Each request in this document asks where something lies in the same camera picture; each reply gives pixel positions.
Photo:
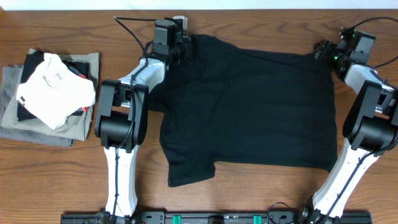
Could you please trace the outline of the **black t-shirt with logo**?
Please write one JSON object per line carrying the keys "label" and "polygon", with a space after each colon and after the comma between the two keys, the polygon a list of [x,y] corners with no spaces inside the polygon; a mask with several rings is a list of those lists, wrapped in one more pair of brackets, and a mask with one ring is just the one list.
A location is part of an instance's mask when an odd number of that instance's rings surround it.
{"label": "black t-shirt with logo", "polygon": [[194,35],[193,58],[149,95],[164,114],[168,185],[215,176],[215,162],[311,167],[337,159],[333,80],[310,54],[241,49]]}

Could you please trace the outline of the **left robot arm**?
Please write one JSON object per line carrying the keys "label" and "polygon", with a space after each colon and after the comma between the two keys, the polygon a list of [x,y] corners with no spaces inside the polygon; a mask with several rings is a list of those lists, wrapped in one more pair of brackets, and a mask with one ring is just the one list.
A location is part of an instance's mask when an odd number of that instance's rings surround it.
{"label": "left robot arm", "polygon": [[149,93],[163,82],[173,65],[192,58],[194,43],[190,35],[175,42],[159,41],[146,45],[138,66],[118,80],[102,82],[95,121],[95,135],[104,147],[108,163],[108,201],[105,223],[124,223],[133,219],[137,207],[137,152],[147,131]]}

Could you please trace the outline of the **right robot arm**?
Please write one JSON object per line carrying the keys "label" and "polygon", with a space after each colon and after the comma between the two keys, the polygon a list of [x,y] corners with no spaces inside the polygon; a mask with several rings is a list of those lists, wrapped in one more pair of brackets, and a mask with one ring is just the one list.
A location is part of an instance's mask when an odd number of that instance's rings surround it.
{"label": "right robot arm", "polygon": [[369,212],[346,212],[345,204],[365,172],[397,146],[397,88],[367,64],[374,37],[353,34],[339,44],[314,47],[357,97],[345,119],[341,154],[322,187],[303,207],[296,223],[371,223]]}

